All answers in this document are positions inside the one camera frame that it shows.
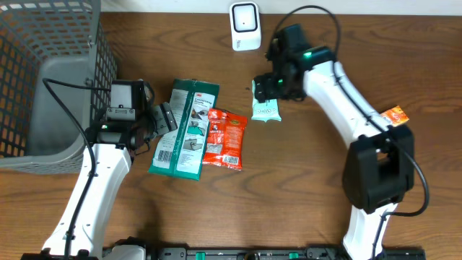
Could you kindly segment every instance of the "basket bottom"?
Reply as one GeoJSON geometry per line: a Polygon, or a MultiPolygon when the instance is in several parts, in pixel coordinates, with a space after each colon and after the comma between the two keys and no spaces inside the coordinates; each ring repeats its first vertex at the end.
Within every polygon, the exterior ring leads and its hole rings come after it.
{"type": "MultiPolygon", "coordinates": [[[[51,97],[42,83],[47,77],[74,85],[84,85],[88,56],[49,58],[40,67],[36,80],[32,116],[25,155],[55,155],[70,147],[79,136],[76,126],[51,97]]],[[[50,84],[53,91],[85,129],[90,115],[83,115],[84,96],[89,90],[78,90],[50,84]]]]}

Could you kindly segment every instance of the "orange packet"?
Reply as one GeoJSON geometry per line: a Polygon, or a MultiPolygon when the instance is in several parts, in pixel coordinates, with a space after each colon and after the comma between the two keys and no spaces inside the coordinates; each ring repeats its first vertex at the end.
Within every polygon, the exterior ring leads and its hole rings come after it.
{"type": "Polygon", "coordinates": [[[387,119],[393,126],[399,126],[409,121],[409,118],[399,105],[381,113],[381,116],[387,119]]]}
{"type": "Polygon", "coordinates": [[[209,136],[202,164],[242,170],[242,148],[247,118],[233,113],[209,110],[209,136]]]}

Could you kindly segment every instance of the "wood grain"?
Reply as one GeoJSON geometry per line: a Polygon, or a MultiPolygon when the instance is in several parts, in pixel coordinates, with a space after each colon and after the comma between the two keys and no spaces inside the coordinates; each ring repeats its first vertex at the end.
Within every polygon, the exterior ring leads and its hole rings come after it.
{"type": "MultiPolygon", "coordinates": [[[[221,85],[217,107],[251,117],[250,81],[268,72],[263,54],[280,15],[262,15],[258,51],[234,52],[225,14],[102,14],[119,78],[151,82],[156,102],[174,78],[221,85]]],[[[410,117],[416,158],[430,183],[430,207],[393,217],[386,246],[421,246],[428,259],[462,253],[462,18],[340,16],[340,60],[378,111],[400,105],[410,117]]],[[[334,41],[331,21],[297,15],[314,45],[334,41]]],[[[313,100],[279,102],[282,122],[250,121],[241,172],[206,166],[199,182],[151,175],[153,151],[136,158],[122,183],[105,245],[130,235],[192,247],[340,243],[350,205],[341,188],[346,149],[313,100]]],[[[64,211],[77,175],[0,174],[0,252],[38,252],[64,211]]],[[[416,185],[401,211],[420,207],[416,185]]]]}

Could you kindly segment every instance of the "barcode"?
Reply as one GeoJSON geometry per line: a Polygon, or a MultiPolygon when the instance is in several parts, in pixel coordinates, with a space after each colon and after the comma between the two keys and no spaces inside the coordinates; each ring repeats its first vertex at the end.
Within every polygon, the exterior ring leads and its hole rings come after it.
{"type": "Polygon", "coordinates": [[[172,159],[172,152],[169,152],[169,151],[161,150],[159,152],[159,155],[157,156],[157,160],[160,162],[169,163],[171,159],[172,159]]]}
{"type": "Polygon", "coordinates": [[[232,164],[232,165],[237,165],[239,163],[239,157],[225,156],[225,157],[223,157],[223,162],[224,163],[229,163],[229,164],[232,164]]]}

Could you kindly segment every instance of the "green package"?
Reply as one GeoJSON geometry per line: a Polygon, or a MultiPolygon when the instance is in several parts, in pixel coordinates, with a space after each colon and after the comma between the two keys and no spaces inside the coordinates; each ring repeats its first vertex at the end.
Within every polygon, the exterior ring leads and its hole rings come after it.
{"type": "Polygon", "coordinates": [[[162,136],[148,172],[199,180],[218,84],[175,79],[170,107],[178,129],[162,136]]]}

